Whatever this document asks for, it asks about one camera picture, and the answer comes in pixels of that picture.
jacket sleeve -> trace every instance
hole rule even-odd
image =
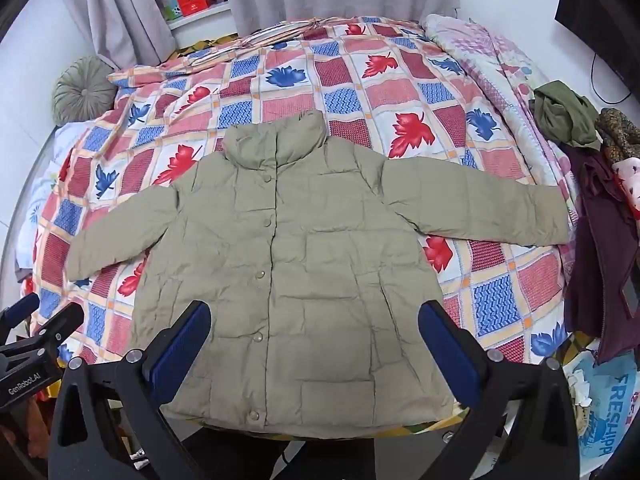
[[[521,246],[569,241],[568,210],[559,187],[527,186],[420,156],[382,156],[380,161],[357,151],[356,158],[372,189],[424,234]]]
[[[70,282],[87,278],[157,242],[175,219],[187,193],[185,177],[193,182],[195,166],[168,187],[143,189],[78,233],[66,258],[66,278]]]

blue gripper pad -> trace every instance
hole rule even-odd
[[[211,312],[200,302],[180,332],[175,335],[149,374],[150,400],[161,406],[174,400],[178,388],[209,336]]]
[[[456,399],[470,408],[477,406],[481,395],[478,371],[428,302],[418,312],[418,330]]]
[[[35,292],[32,292],[2,312],[4,321],[9,327],[15,328],[33,314],[39,306],[40,299]]]

dark purple garment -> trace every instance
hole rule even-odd
[[[584,210],[575,232],[564,320],[570,332],[601,338],[596,362],[602,363],[640,344],[637,300],[630,310],[623,292],[638,256],[638,229],[604,156],[591,148],[562,144],[561,149],[571,161]]]

round pillow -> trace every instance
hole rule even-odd
[[[53,120],[58,126],[97,119],[113,108],[116,87],[107,76],[113,68],[98,57],[81,57],[56,83]]]

jacket collar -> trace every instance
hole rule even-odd
[[[326,124],[319,110],[263,124],[232,126],[222,145],[237,166],[258,170],[300,160],[326,140]]]

